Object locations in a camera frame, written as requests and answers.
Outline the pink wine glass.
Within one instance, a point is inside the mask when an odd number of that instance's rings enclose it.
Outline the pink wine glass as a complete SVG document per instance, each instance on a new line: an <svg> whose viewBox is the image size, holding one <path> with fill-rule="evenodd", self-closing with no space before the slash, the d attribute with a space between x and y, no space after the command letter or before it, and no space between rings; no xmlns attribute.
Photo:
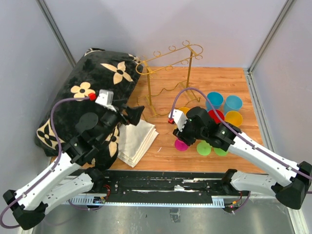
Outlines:
<svg viewBox="0 0 312 234"><path fill-rule="evenodd" d="M184 152L189 148L189 146L186 143L184 143L182 140L179 140L178 138L175 140L174 146L178 151L181 152Z"/></svg>

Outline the light blue wine glass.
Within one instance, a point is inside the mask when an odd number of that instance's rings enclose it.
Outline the light blue wine glass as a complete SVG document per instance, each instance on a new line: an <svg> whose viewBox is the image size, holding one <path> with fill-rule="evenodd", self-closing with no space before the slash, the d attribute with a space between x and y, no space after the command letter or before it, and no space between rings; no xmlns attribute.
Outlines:
<svg viewBox="0 0 312 234"><path fill-rule="evenodd" d="M239 96L230 95L226 98L224 103L224 113L227 114L229 111L239 111L243 106L243 101Z"/></svg>

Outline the yellow wine glass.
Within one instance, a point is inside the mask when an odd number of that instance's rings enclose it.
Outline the yellow wine glass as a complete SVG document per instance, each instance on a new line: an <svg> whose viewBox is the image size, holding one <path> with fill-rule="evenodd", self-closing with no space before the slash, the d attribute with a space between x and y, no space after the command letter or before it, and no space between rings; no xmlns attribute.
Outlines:
<svg viewBox="0 0 312 234"><path fill-rule="evenodd" d="M237 111L229 111L225 115L225 121L236 127L239 127L242 125L243 116Z"/></svg>

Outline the red wine glass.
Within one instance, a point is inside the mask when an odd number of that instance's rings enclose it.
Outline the red wine glass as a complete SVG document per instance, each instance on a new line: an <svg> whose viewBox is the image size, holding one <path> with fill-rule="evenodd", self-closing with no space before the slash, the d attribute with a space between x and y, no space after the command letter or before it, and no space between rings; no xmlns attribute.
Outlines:
<svg viewBox="0 0 312 234"><path fill-rule="evenodd" d="M224 114L220 110L209 110L208 114L215 121L216 124L219 124L221 120L225 119Z"/></svg>

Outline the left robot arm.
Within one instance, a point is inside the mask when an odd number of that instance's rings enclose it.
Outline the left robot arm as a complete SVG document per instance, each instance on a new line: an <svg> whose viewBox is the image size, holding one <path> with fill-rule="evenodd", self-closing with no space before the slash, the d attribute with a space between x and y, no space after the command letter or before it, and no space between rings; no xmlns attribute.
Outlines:
<svg viewBox="0 0 312 234"><path fill-rule="evenodd" d="M75 126L78 135L61 148L57 159L24 187L3 194L18 226L29 230L72 197L89 191L101 192L104 177L97 168L90 168L65 184L60 182L99 156L101 146L116 132L119 123L138 125L144 108L124 104L120 110L106 111L102 118L92 112L82 115Z"/></svg>

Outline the green wine glass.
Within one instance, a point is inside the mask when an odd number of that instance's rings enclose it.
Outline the green wine glass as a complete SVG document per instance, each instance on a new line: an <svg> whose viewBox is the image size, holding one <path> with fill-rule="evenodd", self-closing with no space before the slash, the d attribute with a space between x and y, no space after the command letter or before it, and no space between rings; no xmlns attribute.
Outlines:
<svg viewBox="0 0 312 234"><path fill-rule="evenodd" d="M226 156L228 154L228 151L224 151L220 148L213 147L213 150L218 156Z"/></svg>
<svg viewBox="0 0 312 234"><path fill-rule="evenodd" d="M196 150L201 156L208 156L212 151L212 146L206 141L202 140L197 144Z"/></svg>

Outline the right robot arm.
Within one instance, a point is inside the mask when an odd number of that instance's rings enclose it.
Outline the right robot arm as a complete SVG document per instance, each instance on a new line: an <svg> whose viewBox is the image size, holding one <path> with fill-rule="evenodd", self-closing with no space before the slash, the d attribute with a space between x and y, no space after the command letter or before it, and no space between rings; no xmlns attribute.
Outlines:
<svg viewBox="0 0 312 234"><path fill-rule="evenodd" d="M221 180L226 195L250 191L275 197L288 208L299 210L312 183L312 166L282 157L248 137L228 122L216 123L208 112L197 106L187 113L174 109L168 122L176 124L173 135L188 146L203 140L210 146L240 156L266 174L249 174L229 169Z"/></svg>

